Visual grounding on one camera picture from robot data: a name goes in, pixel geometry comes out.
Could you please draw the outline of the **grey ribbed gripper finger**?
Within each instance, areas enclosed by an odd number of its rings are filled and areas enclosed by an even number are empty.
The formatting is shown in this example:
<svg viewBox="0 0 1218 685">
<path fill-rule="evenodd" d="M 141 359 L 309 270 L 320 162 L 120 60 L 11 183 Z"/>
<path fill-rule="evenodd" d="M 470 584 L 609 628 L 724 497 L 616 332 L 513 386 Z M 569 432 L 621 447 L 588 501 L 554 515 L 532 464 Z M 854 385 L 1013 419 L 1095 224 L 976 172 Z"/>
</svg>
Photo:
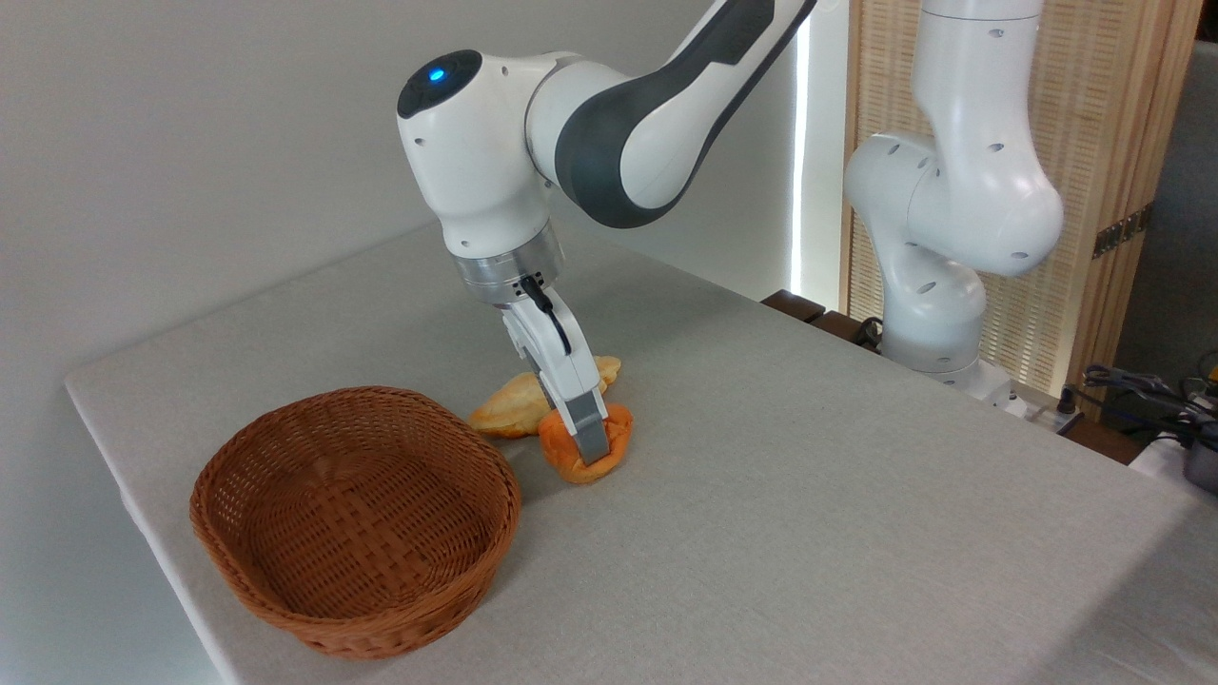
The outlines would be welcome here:
<svg viewBox="0 0 1218 685">
<path fill-rule="evenodd" d="M 610 452 L 610 441 L 604 427 L 608 410 L 599 388 L 592 386 L 579 396 L 560 392 L 557 408 L 560 411 L 561 425 L 572 438 L 583 466 L 593 466 Z"/>
</svg>

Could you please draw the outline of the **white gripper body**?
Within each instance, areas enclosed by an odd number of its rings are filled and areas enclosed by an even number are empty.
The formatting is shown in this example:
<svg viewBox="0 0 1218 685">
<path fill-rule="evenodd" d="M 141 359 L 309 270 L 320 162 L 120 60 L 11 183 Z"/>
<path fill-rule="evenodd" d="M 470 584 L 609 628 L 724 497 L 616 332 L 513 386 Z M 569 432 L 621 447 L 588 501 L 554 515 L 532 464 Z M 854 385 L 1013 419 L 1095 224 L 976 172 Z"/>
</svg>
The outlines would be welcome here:
<svg viewBox="0 0 1218 685">
<path fill-rule="evenodd" d="M 527 297 L 501 307 L 505 330 L 519 355 L 540 372 L 544 392 L 555 403 L 560 392 L 579 396 L 592 386 L 600 389 L 596 357 L 579 321 L 555 290 L 542 293 L 552 303 L 548 313 Z"/>
</svg>

